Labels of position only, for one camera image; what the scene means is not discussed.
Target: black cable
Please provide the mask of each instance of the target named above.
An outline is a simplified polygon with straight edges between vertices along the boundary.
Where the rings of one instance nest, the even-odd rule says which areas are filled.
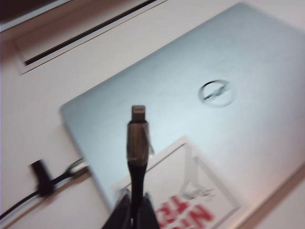
[[[21,204],[25,203],[26,201],[28,201],[29,199],[33,198],[34,196],[38,195],[38,191],[33,192],[31,194],[29,194],[27,197],[23,198],[22,200],[20,200],[18,203],[16,203],[15,205],[13,205],[10,209],[8,209],[6,212],[4,212],[1,216],[0,216],[0,220],[3,219],[4,217],[6,217],[8,214],[10,214],[13,210],[15,210],[17,207],[19,207]]]
[[[26,201],[28,201],[29,199],[33,198],[36,195],[40,195],[41,197],[50,196],[55,191],[55,185],[63,181],[64,179],[70,177],[72,179],[78,178],[88,171],[88,164],[85,163],[82,158],[72,163],[63,174],[61,174],[60,176],[56,177],[53,180],[49,179],[46,168],[41,160],[34,162],[32,164],[32,167],[34,168],[34,172],[38,177],[38,181],[39,181],[38,190],[29,194],[27,197],[23,198],[18,203],[13,205],[10,209],[8,209],[3,214],[1,214],[0,220],[2,220],[4,217],[10,214],[21,204],[25,203]]]

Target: silver laptop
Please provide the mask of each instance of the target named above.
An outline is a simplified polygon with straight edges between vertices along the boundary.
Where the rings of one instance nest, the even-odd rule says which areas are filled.
[[[109,208],[134,104],[155,152],[188,136],[253,210],[305,161],[305,35],[239,3],[64,104]]]

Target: cable connector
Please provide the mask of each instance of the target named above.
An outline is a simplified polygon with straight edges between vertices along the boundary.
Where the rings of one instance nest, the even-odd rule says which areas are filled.
[[[72,177],[72,179],[76,179],[81,177],[83,174],[88,172],[88,166],[82,158],[71,164],[68,169],[67,173],[69,174],[69,177]]]

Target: metal connector tip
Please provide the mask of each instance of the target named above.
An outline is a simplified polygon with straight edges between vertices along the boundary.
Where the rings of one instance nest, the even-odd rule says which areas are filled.
[[[132,121],[144,122],[145,121],[145,106],[132,107]]]

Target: desk surface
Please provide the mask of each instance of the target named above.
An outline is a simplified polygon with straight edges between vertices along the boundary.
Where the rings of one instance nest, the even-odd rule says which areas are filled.
[[[50,173],[57,176],[79,158],[59,115],[62,104],[236,2],[168,0],[23,75],[16,69],[11,49],[4,44],[1,59],[1,210],[8,209],[34,190],[35,179],[29,164],[43,158]],[[247,2],[305,31],[305,2]],[[288,198],[260,227],[284,225],[281,222],[287,220],[281,217],[283,212],[295,208],[294,203],[302,197],[304,190],[302,183],[291,194],[291,200]],[[304,204],[297,207],[300,212],[304,210]],[[62,187],[54,197],[43,202],[31,201],[3,226],[9,224],[16,229],[100,228],[108,215],[92,179],[87,177]],[[291,222],[298,225],[305,221],[296,214]]]

